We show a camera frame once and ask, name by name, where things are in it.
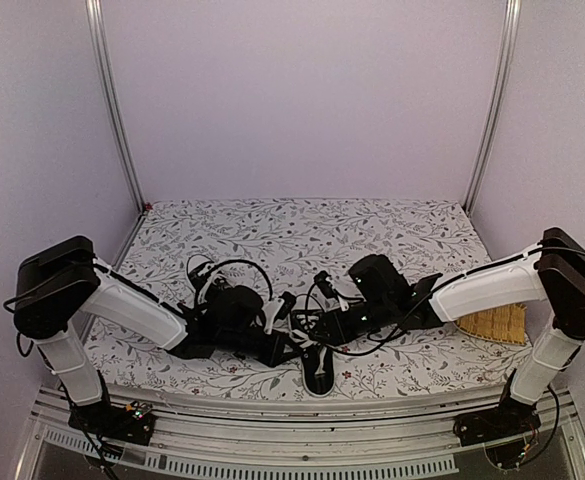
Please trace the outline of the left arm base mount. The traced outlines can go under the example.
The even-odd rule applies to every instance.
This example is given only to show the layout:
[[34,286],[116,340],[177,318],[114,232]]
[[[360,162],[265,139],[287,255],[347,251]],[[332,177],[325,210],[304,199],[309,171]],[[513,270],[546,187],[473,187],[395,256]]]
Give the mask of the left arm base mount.
[[111,403],[105,390],[101,399],[86,406],[71,406],[68,425],[98,437],[148,446],[157,417],[149,404],[134,401],[125,407]]

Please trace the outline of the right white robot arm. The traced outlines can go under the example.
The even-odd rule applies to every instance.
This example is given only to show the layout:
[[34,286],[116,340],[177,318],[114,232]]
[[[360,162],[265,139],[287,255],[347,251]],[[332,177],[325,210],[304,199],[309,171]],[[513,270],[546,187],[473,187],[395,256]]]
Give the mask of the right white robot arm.
[[509,436],[524,424],[557,373],[585,342],[585,250],[558,227],[504,259],[452,274],[434,274],[411,284],[387,256],[367,255],[348,274],[361,300],[348,309],[319,315],[313,339],[331,347],[394,325],[403,331],[438,328],[496,307],[546,301],[552,320],[531,356],[512,374],[507,400],[489,415],[489,427]]

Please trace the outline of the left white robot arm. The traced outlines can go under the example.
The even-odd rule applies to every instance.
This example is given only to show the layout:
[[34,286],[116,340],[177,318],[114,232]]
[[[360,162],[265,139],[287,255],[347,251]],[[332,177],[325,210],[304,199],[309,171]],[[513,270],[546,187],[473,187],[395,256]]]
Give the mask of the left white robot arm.
[[121,415],[108,402],[105,383],[71,325],[78,312],[109,320],[181,359],[208,358],[225,349],[276,367],[300,354],[291,336],[274,327],[290,313],[295,297],[285,292],[262,298],[229,280],[224,266],[210,261],[196,266],[188,276],[195,289],[192,306],[172,306],[100,260],[90,239],[75,236],[24,260],[16,293],[3,307],[82,407],[83,419],[110,434]]

